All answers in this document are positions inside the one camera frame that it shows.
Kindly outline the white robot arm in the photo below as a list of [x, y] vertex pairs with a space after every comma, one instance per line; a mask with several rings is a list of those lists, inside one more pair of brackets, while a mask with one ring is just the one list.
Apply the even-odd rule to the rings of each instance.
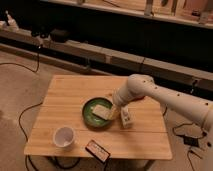
[[113, 93], [113, 104], [121, 108], [144, 96], [167, 105], [206, 131], [213, 128], [213, 101], [159, 86], [148, 75], [130, 75]]

